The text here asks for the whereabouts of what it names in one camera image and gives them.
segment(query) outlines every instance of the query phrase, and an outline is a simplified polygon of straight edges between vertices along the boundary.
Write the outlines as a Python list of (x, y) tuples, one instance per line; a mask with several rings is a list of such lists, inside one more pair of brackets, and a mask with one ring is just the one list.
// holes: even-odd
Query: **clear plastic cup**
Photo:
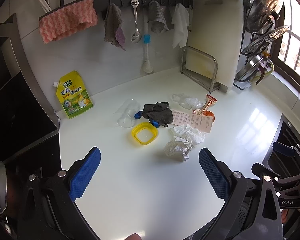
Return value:
[(140, 104), (135, 99), (128, 99), (114, 115), (117, 125), (130, 128), (134, 126), (134, 115), (140, 111)]

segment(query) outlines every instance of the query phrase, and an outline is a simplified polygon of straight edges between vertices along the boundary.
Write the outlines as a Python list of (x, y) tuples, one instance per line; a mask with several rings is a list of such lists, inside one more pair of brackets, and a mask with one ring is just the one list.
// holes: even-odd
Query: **orange round object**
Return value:
[(214, 116), (214, 114), (213, 114), (213, 112), (210, 112), (210, 111), (204, 111), (202, 113), (202, 115), (212, 116), (213, 117), (213, 121), (212, 122), (214, 122), (214, 120), (216, 119), (215, 116)]

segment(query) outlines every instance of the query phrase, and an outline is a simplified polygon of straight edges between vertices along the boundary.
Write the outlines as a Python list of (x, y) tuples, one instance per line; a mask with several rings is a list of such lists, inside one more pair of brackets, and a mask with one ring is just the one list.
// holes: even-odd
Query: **crumpled clear plastic bag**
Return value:
[(173, 101), (185, 109), (197, 110), (204, 107), (204, 103), (200, 102), (198, 98), (192, 98), (185, 94), (173, 94), (171, 97)]
[(164, 153), (168, 157), (186, 161), (189, 158), (190, 150), (204, 142), (204, 132), (192, 128), (189, 124), (173, 127), (171, 131), (174, 135), (174, 141), (167, 143), (164, 148)]

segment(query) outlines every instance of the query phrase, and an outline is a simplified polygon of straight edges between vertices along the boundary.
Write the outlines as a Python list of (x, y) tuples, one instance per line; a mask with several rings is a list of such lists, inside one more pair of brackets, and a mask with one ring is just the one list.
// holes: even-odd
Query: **human hand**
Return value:
[(282, 223), (284, 224), (285, 222), (287, 222), (287, 220), (288, 220), (288, 209), (283, 209), (282, 211), (281, 211), (281, 221), (282, 221)]
[(128, 236), (125, 240), (142, 240), (142, 239), (139, 235), (132, 234), (131, 236)]

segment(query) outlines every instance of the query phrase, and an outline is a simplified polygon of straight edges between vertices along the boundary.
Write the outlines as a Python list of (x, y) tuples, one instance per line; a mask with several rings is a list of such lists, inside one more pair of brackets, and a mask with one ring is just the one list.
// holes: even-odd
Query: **cartoon chicken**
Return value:
[(85, 107), (89, 103), (89, 99), (84, 98), (84, 96), (80, 93), (78, 94), (78, 104), (81, 108)]

